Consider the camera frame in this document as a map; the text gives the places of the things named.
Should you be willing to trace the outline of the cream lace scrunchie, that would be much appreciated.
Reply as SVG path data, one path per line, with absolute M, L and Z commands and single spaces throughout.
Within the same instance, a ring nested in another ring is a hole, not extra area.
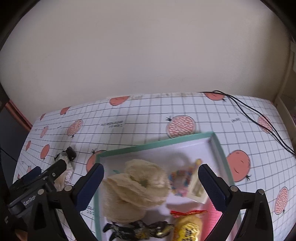
M 102 181 L 103 216 L 127 224 L 144 218 L 147 211 L 164 204 L 171 192 L 167 173 L 157 164 L 133 159 L 122 173 Z

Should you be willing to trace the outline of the black hair clip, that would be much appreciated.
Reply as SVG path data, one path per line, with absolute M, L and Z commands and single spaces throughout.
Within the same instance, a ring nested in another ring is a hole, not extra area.
M 68 156 L 69 161 L 73 161 L 77 156 L 76 152 L 74 151 L 74 149 L 72 147 L 68 147 L 65 150 L 65 152 L 66 152 L 66 154 Z

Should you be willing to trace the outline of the pomegranate print grid tablecloth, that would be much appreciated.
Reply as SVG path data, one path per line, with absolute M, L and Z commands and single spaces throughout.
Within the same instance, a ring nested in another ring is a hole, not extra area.
M 268 100 L 212 93 L 163 93 L 108 98 L 67 106 L 37 118 L 22 147 L 14 179 L 46 169 L 69 145 L 77 152 L 75 183 L 103 151 L 166 140 L 182 133 L 214 132 L 225 156 L 250 161 L 241 190 L 264 189 L 275 240 L 295 224 L 295 151 L 276 107 Z

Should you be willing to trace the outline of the cream hair claw clip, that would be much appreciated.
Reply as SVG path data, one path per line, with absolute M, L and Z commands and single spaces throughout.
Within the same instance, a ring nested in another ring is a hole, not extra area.
M 201 204 L 207 202 L 208 194 L 199 180 L 197 170 L 191 176 L 186 197 Z

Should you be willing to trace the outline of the pink hair roller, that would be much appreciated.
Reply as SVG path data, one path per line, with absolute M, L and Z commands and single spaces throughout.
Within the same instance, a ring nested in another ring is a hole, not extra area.
M 222 212 L 217 211 L 214 207 L 212 201 L 208 198 L 204 209 L 207 211 L 203 216 L 203 227 L 201 233 L 201 240 L 205 240 L 206 237 L 210 234 L 212 229 L 215 227 L 216 223 L 220 219 Z

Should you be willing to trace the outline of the orange wooden bed frame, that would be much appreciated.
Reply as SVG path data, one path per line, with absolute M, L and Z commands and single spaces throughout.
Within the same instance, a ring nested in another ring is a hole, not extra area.
M 11 116 L 28 132 L 32 129 L 32 124 L 28 119 L 20 112 L 12 100 L 9 100 L 4 106 Z

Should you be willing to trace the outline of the black gold action figure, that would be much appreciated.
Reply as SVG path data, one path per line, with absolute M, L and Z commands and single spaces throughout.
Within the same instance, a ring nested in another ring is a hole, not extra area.
M 147 225 L 142 220 L 131 222 L 128 226 L 120 226 L 115 222 L 107 223 L 103 233 L 112 231 L 109 240 L 119 238 L 120 240 L 148 240 L 153 238 L 165 238 L 174 230 L 174 225 L 167 221 L 157 221 Z

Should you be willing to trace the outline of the yellow rice cracker snack packet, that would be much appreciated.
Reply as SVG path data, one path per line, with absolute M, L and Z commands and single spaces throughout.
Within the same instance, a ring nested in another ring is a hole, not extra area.
M 186 213 L 171 210 L 170 214 L 175 220 L 172 240 L 199 240 L 203 227 L 203 216 L 206 213 L 206 210 L 192 210 Z

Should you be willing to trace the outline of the teal rimmed white tray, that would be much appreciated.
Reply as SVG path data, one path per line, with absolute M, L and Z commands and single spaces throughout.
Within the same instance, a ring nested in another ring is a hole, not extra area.
M 225 154 L 214 132 L 197 133 L 140 146 L 106 151 L 97 155 L 96 163 L 102 164 L 105 179 L 115 174 L 113 170 L 122 173 L 125 169 L 125 163 L 133 159 L 155 163 L 168 175 L 178 170 L 186 170 L 193 166 L 197 159 L 201 159 L 203 164 L 208 164 L 213 172 L 223 178 L 229 186 L 234 185 Z M 102 232 L 103 227 L 108 223 L 103 216 L 102 197 L 101 183 L 94 196 L 95 231 L 98 240 L 109 240 L 112 231 Z M 146 224 L 164 220 L 173 223 L 170 210 L 185 212 L 194 208 L 201 210 L 202 207 L 204 207 L 203 204 L 171 193 L 164 204 L 148 210 L 143 221 Z

